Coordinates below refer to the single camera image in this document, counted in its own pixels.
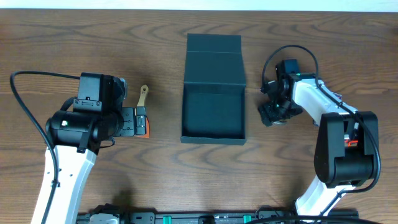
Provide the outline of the orange scraper wooden handle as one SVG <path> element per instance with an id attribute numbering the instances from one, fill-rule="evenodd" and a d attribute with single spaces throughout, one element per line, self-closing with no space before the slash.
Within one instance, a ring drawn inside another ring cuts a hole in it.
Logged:
<path id="1" fill-rule="evenodd" d="M 149 87 L 142 85 L 140 89 L 140 97 L 135 108 L 136 115 L 136 136 L 139 138 L 149 138 L 150 136 L 150 124 L 146 114 L 146 98 L 149 93 Z"/>

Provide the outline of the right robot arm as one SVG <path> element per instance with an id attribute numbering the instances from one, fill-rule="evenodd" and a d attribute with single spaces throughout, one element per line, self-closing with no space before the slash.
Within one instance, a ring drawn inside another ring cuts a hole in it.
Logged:
<path id="1" fill-rule="evenodd" d="M 347 105 L 316 73 L 300 72 L 295 59 L 281 61 L 275 71 L 276 80 L 262 84 L 261 91 L 269 97 L 258 108 L 262 123 L 282 124 L 306 111 L 318 126 L 316 176 L 295 201 L 295 211 L 300 216 L 326 216 L 343 196 L 379 177 L 377 116 Z"/>

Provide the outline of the dark green open box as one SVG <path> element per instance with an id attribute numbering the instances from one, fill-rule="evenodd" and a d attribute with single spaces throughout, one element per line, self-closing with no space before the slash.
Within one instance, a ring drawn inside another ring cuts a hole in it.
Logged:
<path id="1" fill-rule="evenodd" d="M 246 76 L 240 35 L 188 34 L 182 143 L 246 143 Z"/>

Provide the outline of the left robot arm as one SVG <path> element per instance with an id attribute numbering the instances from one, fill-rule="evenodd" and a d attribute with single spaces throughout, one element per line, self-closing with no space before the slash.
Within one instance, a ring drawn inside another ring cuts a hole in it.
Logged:
<path id="1" fill-rule="evenodd" d="M 75 223 L 86 180 L 103 141 L 149 137 L 141 86 L 134 108 L 124 107 L 127 83 L 122 78 L 82 73 L 78 95 L 64 103 L 46 123 L 53 149 L 45 152 L 45 171 L 32 223 Z"/>

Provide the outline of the precision screwdriver set case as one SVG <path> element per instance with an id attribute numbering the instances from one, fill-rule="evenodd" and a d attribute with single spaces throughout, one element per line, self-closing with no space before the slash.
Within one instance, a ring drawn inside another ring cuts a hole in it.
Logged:
<path id="1" fill-rule="evenodd" d="M 342 100 L 343 95 L 341 95 L 341 94 L 339 94 L 339 93 L 335 93 L 335 92 L 333 92 L 333 94 L 334 94 L 339 100 Z M 314 126 L 319 126 L 319 124 L 318 124 L 315 120 L 313 120 L 313 125 L 314 125 Z"/>

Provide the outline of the red handled pliers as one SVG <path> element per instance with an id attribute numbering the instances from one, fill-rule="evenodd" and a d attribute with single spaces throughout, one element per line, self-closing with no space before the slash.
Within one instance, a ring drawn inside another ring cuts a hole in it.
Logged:
<path id="1" fill-rule="evenodd" d="M 357 145 L 358 145 L 358 140 L 350 140 L 350 139 L 345 140 L 345 147 L 351 147 Z"/>

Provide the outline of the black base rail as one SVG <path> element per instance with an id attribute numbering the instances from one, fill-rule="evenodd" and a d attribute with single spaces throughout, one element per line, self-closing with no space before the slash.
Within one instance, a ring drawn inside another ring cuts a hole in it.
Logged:
<path id="1" fill-rule="evenodd" d="M 295 212 L 262 206 L 255 212 L 224 213 L 157 213 L 155 210 L 129 211 L 115 205 L 99 205 L 90 213 L 80 214 L 76 223 L 129 223 L 129 224 L 206 224 L 247 223 L 263 218 L 294 216 Z"/>

